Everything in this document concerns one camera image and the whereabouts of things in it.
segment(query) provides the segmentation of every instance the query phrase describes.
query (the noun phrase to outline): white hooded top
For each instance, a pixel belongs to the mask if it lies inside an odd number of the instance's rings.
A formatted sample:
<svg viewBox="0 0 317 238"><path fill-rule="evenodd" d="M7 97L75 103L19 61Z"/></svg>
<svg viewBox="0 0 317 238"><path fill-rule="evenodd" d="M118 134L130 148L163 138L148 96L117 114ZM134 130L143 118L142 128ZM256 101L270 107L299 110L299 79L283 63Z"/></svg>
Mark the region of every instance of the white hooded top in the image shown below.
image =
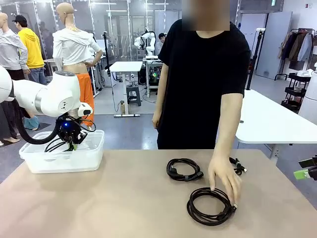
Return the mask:
<svg viewBox="0 0 317 238"><path fill-rule="evenodd" d="M53 58L58 70L62 70L63 65L73 65L85 62L91 58L89 47L95 52L101 50L90 33L86 31L75 32L64 28L53 33Z"/></svg>

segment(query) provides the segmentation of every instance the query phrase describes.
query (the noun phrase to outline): person's right hand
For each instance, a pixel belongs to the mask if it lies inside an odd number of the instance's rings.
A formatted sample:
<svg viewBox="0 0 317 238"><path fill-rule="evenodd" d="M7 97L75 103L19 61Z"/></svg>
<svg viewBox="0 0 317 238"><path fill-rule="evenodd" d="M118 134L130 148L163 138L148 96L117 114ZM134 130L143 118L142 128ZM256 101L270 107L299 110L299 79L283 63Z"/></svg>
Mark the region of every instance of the person's right hand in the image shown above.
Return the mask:
<svg viewBox="0 0 317 238"><path fill-rule="evenodd" d="M155 111L155 112L154 112L153 119L152 119L152 123L153 123L153 127L154 127L155 129L158 128L159 119L160 119L161 113L162 113L162 112L158 112L158 111Z"/></svg>
<svg viewBox="0 0 317 238"><path fill-rule="evenodd" d="M31 71L30 71L29 69L25 69L25 70L23 70L23 73L25 73L25 74L30 74Z"/></svg>

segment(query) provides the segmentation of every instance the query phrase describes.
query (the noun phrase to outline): yellow hoodie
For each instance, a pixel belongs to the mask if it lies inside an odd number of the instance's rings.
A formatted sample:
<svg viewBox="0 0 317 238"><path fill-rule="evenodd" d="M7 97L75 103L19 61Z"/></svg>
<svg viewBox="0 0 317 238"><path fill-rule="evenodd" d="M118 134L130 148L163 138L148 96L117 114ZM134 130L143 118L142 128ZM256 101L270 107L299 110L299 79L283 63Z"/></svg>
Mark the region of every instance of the yellow hoodie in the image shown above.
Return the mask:
<svg viewBox="0 0 317 238"><path fill-rule="evenodd" d="M38 36L29 28L22 29L18 35L28 49L28 61L26 65L29 68L43 67L44 61L42 59L41 45Z"/></svg>

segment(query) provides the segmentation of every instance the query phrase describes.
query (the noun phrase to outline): transparent plastic container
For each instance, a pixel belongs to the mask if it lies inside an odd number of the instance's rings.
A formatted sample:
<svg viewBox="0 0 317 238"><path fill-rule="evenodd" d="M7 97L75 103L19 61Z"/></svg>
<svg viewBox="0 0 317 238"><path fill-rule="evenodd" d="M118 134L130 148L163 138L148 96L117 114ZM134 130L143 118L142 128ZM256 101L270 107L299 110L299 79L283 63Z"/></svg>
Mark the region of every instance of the transparent plastic container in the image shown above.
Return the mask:
<svg viewBox="0 0 317 238"><path fill-rule="evenodd" d="M50 134L51 131L40 132L33 138L43 139ZM44 145L26 143L20 149L19 154L34 174L93 171L99 168L103 158L104 142L104 131L96 130L88 133L76 151L63 152L68 149L68 145L65 144L52 152L45 153L44 150L48 143Z"/></svg>

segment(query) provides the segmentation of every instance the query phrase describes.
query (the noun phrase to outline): clothes rack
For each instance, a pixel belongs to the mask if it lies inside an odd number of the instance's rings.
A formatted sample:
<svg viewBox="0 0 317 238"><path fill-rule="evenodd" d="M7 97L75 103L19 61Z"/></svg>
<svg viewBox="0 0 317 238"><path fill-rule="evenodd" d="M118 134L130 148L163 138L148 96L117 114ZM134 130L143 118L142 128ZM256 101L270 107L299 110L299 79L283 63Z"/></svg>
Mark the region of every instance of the clothes rack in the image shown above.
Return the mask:
<svg viewBox="0 0 317 238"><path fill-rule="evenodd" d="M316 30L313 29L313 28L294 28L294 29L291 29L291 30L290 30L290 32L293 32L293 31L297 31L297 32L307 31L307 32L309 32L310 34L313 35L313 38L316 36ZM311 63L312 56L313 56L313 51L314 51L314 39L313 39L313 41L312 41L312 48L311 48L310 55L309 55L309 58L308 58L306 70L309 68L309 65L310 65L310 63ZM278 74L275 76L274 81L276 81L276 79L277 79L278 76L284 76L284 77L285 77L285 80L287 80L288 74L283 73L284 67L285 67L285 62L286 62L286 59L285 59L284 62L283 62L283 66L282 66L282 70L281 70L282 73L278 73Z"/></svg>

